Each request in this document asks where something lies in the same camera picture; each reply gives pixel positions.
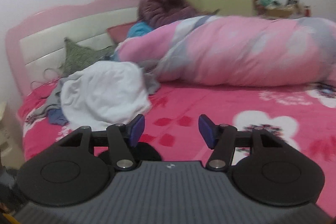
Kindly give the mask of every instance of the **white headboard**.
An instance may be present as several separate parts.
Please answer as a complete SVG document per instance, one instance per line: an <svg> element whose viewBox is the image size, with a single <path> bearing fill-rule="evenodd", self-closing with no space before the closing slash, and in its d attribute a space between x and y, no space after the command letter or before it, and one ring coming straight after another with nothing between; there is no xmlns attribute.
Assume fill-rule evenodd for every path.
<svg viewBox="0 0 336 224"><path fill-rule="evenodd" d="M106 32L107 28L137 20L137 0L133 5L128 3L129 6L132 6L131 8L110 10L110 7L107 7L105 10L108 11L100 13L94 13L94 9L91 9L90 5L80 6L83 11L85 11L85 8L89 10L86 13L87 16L77 17L69 21L62 20L63 22L60 24L39 28L38 31L31 32L30 35L23 36L18 41L14 39L8 42L7 34L7 55L13 76L22 95L25 96L31 92L30 86L32 82L47 82L45 77L47 69L58 69L64 63L66 56L64 49L65 37L70 38L79 45L100 50L111 46L113 43Z"/></svg>

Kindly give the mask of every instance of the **pink bedsheet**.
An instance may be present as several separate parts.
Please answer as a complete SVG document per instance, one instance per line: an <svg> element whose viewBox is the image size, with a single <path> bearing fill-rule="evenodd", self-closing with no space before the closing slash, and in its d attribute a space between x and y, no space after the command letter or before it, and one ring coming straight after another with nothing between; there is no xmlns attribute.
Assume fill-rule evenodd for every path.
<svg viewBox="0 0 336 224"><path fill-rule="evenodd" d="M53 85L29 95L19 110L24 117L43 104ZM141 141L153 145L164 160L201 160L209 150L198 132L198 116L208 115L215 123L228 123L239 130L269 125L293 147L318 163L325 173L325 186L318 205L336 215L336 98L333 92L316 85L280 88L200 87L178 83L163 84L150 97L152 110L146 115ZM25 157L28 160L67 135L65 126L53 126L40 119L24 128ZM235 162L246 152L237 150Z"/></svg>

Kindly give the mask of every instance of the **black circular pad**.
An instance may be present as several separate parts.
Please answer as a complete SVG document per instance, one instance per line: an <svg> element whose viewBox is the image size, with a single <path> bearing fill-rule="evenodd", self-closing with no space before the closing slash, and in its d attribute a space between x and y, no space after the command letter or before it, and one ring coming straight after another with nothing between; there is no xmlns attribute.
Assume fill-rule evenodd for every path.
<svg viewBox="0 0 336 224"><path fill-rule="evenodd" d="M263 149L233 168L236 186L250 198L272 206L316 202L323 186L321 168L300 152Z"/></svg>
<svg viewBox="0 0 336 224"><path fill-rule="evenodd" d="M77 147L53 147L26 162L17 183L33 202L69 206L89 200L109 179L106 164Z"/></svg>

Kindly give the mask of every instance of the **puffer jacket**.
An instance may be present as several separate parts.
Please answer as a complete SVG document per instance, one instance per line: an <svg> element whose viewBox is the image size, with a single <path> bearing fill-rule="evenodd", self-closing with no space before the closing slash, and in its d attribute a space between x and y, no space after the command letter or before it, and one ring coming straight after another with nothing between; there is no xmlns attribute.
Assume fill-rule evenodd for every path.
<svg viewBox="0 0 336 224"><path fill-rule="evenodd" d="M198 16L199 12L186 0L140 0L138 20L153 28Z"/></svg>

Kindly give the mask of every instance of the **clutter on shelf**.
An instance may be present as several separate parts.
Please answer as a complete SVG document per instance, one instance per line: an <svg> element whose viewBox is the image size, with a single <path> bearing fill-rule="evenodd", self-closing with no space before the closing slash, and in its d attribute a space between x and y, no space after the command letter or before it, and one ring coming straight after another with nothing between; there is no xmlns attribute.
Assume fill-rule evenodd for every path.
<svg viewBox="0 0 336 224"><path fill-rule="evenodd" d="M287 0L282 4L277 0L254 0L257 15L267 19L310 17L310 6L299 0Z"/></svg>

